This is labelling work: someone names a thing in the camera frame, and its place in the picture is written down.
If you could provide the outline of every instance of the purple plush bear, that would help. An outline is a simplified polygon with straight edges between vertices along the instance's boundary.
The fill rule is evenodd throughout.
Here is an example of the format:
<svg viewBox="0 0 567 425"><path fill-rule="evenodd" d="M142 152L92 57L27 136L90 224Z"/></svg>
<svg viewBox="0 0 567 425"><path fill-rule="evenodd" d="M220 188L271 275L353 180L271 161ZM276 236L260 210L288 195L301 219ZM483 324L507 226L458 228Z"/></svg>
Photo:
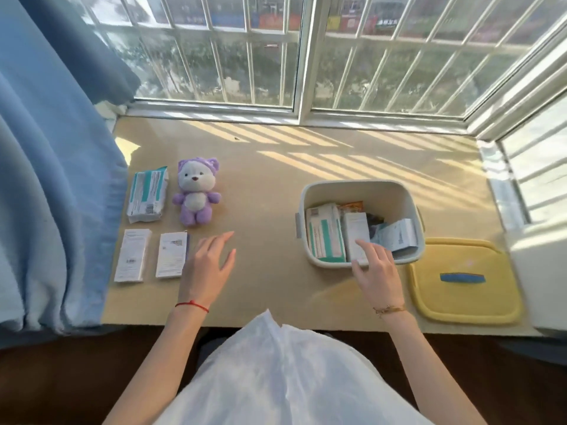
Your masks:
<svg viewBox="0 0 567 425"><path fill-rule="evenodd" d="M173 202L181 206L179 220L186 227L208 224L213 217L211 204L221 201L218 192L211 192L218 171L216 158L181 160L177 166L177 181L182 193L175 194Z"/></svg>

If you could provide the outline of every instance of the dark floor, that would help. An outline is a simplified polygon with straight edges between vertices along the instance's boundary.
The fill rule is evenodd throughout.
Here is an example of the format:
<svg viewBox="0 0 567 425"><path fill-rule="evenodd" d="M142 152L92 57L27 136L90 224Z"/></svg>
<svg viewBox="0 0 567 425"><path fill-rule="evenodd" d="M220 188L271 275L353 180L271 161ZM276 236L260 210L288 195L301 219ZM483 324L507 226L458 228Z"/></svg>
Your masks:
<svg viewBox="0 0 567 425"><path fill-rule="evenodd" d="M106 336L0 351L0 423L101 423L159 332L134 326ZM213 328L202 341L233 332ZM387 383L415 405L387 334L332 335L368 357ZM567 368L508 352L491 337L428 339L490 425L567 423ZM196 361L194 349L182 386L193 376Z"/></svg>

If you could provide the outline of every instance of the red string bracelet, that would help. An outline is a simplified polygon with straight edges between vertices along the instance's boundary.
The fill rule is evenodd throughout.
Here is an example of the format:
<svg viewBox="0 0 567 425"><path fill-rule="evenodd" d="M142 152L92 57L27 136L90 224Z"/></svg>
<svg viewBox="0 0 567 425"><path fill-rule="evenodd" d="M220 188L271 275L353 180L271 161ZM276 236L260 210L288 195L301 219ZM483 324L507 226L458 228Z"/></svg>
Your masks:
<svg viewBox="0 0 567 425"><path fill-rule="evenodd" d="M200 309L203 309L205 312L209 313L209 309L208 309L207 307L204 307L204 306L202 306L201 304L197 304L197 303L195 303L193 300L188 301L187 303L177 303L177 304L175 305L175 307L177 307L177 306L179 306L179 305L184 305L184 304L187 304L187 305L194 305L195 307L199 307Z"/></svg>

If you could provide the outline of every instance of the desk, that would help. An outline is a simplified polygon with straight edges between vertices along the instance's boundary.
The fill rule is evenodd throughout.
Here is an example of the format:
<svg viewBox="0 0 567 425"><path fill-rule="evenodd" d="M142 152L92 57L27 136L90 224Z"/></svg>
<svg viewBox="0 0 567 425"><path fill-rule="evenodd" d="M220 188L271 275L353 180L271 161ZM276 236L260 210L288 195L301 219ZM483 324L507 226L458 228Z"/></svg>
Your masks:
<svg viewBox="0 0 567 425"><path fill-rule="evenodd" d="M480 168L475 143L460 136L122 118L115 136L136 171L169 166L161 221L120 227L149 228L152 238L143 283L110 282L103 323L162 325L177 299L178 279L156 280L159 236L183 230L177 162L196 156L220 161L209 225L189 229L193 248L203 236L235 231L228 247L237 264L205 326L242 327L267 308L279 323L314 330L384 331L350 271L323 270L307 261L296 238L295 213L305 185L321 179L391 178L402 181L420 207L429 237L480 238L504 247L498 213ZM407 288L405 267L399 267ZM408 308L427 333L535 336L524 316L512 326L449 325Z"/></svg>

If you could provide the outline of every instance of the gold bracelet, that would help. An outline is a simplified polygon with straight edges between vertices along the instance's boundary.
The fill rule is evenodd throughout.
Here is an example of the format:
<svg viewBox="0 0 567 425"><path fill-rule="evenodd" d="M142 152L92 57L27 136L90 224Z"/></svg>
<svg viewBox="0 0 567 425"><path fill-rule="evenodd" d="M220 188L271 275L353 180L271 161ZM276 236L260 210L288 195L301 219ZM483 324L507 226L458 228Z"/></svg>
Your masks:
<svg viewBox="0 0 567 425"><path fill-rule="evenodd" d="M388 306L384 307L383 309L377 309L376 307L374 307L374 311L376 312L376 314L378 314L379 318L381 318L383 314L403 312L404 310L407 310L407 308L405 308L405 304L400 305L400 306L388 305Z"/></svg>

